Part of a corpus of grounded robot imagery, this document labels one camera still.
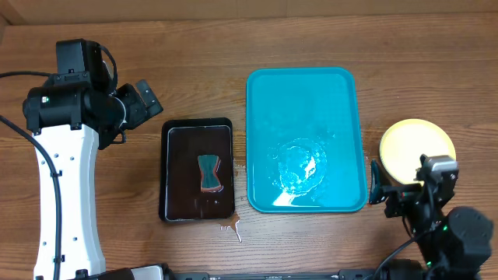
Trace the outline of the yellow plate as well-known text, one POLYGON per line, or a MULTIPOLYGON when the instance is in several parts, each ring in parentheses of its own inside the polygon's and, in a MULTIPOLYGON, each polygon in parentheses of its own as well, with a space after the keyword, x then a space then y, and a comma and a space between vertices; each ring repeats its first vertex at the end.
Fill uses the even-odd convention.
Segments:
POLYGON ((390 126, 381 138, 379 153, 384 169, 400 184, 417 183, 416 171, 421 167, 422 154, 456 159, 448 134, 422 119, 406 119, 390 126))

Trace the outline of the green orange sponge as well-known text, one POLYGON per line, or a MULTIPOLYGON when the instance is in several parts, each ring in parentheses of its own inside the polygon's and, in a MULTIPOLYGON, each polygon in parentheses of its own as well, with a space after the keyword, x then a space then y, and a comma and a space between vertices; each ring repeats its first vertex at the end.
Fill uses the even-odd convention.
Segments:
POLYGON ((198 165, 201 174, 200 190, 203 193, 218 192, 223 189, 217 171, 220 159, 216 155, 198 156, 198 165))

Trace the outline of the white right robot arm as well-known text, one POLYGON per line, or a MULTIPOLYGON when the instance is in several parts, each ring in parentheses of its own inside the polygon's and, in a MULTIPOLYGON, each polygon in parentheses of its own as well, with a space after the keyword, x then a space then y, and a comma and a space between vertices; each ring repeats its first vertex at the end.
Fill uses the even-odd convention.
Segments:
POLYGON ((369 203, 384 203, 388 218, 399 217, 410 238, 393 251, 370 279, 478 279, 492 254, 493 222, 471 207, 443 207, 454 197, 458 162, 450 156, 420 157, 416 182, 393 186, 371 162, 369 203))

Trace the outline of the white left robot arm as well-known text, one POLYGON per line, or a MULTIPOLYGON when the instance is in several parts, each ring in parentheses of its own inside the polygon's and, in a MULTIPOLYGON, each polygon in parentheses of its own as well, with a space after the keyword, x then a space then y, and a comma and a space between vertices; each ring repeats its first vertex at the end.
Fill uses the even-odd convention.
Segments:
POLYGON ((23 113, 40 176, 40 245, 35 279, 161 279, 164 266, 109 271, 96 222, 96 154, 162 111, 149 84, 114 93, 87 82, 30 90, 23 113))

